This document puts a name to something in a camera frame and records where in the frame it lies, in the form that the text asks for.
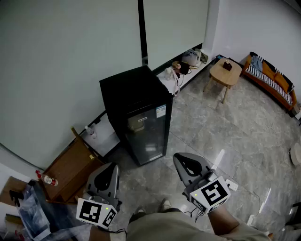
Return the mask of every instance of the shoe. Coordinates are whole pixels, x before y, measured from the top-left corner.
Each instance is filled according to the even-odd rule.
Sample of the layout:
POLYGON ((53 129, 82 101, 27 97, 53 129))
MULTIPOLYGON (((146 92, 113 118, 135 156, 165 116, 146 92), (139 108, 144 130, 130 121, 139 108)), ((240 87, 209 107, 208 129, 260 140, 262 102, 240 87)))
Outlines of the shoe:
POLYGON ((162 212, 162 211, 165 211, 170 208, 171 208, 170 200, 168 200, 168 198, 165 198, 162 200, 162 202, 159 206, 158 212, 162 212))
POLYGON ((145 213, 145 210, 143 209, 142 206, 139 206, 139 207, 136 209, 135 214, 137 214, 137 213, 145 213))

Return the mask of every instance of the power strip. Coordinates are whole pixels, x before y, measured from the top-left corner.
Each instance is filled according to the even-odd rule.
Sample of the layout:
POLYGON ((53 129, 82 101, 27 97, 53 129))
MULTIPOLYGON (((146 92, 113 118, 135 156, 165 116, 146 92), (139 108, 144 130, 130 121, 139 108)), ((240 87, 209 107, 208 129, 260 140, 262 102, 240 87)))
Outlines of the power strip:
POLYGON ((238 189, 238 184, 230 181, 229 179, 226 180, 226 184, 227 184, 228 188, 233 191, 236 191, 238 189))

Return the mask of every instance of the orange sofa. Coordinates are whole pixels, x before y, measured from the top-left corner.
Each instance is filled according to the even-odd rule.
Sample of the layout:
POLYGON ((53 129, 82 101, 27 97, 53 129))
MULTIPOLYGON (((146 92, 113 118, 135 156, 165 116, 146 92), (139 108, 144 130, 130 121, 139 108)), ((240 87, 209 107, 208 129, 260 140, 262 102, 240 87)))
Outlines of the orange sofa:
POLYGON ((264 60, 262 57, 258 56, 261 62, 266 62, 272 70, 279 72, 286 79, 286 82, 289 84, 289 91, 286 93, 277 83, 267 77, 267 75, 252 67, 251 60, 253 55, 258 56, 254 52, 250 53, 250 55, 247 57, 245 66, 242 69, 241 74, 249 77, 257 84, 262 86, 265 90, 272 94, 272 96, 275 97, 288 111, 292 110, 294 105, 297 103, 295 91, 293 90, 293 84, 277 68, 264 60))

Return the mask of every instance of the black and white marker cube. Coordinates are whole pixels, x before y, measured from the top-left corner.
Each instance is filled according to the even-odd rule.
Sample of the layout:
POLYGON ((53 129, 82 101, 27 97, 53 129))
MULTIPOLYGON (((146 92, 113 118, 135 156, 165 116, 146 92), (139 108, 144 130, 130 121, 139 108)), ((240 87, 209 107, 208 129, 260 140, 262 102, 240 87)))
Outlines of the black and white marker cube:
POLYGON ((231 193, 224 181, 224 178, 219 178, 209 182, 205 186, 190 193, 190 202, 196 205, 205 214, 222 205, 231 193))
POLYGON ((76 218, 85 223, 108 229, 117 211, 112 205, 79 198, 76 218))

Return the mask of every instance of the bottle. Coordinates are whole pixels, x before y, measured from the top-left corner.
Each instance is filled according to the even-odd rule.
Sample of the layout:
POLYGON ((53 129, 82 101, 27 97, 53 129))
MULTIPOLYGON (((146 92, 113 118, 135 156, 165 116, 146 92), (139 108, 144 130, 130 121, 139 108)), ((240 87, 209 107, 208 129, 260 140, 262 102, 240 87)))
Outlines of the bottle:
POLYGON ((46 184, 50 184, 53 186, 57 186, 58 185, 58 181, 54 178, 48 177, 47 175, 41 174, 40 171, 36 170, 36 174, 38 176, 39 179, 42 179, 42 181, 46 184))
POLYGON ((90 127, 85 126, 85 129, 86 129, 86 132, 87 132, 90 136, 92 136, 93 139, 96 138, 96 132, 94 132, 90 127))

